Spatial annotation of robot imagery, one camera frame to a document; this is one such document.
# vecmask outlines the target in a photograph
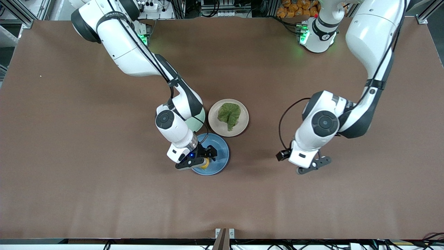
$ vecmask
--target brown tabletop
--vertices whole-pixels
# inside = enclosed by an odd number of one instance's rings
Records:
[[[444,230],[444,70],[427,26],[407,18],[369,132],[322,148],[332,164],[277,162],[278,121],[326,89],[357,101],[366,81],[340,26],[323,54],[272,19],[160,21],[151,49],[202,97],[241,101],[248,129],[228,166],[179,172],[154,123],[169,89],[122,73],[70,22],[25,30],[0,91],[2,238],[422,238]],[[283,121],[289,142],[303,104]]]

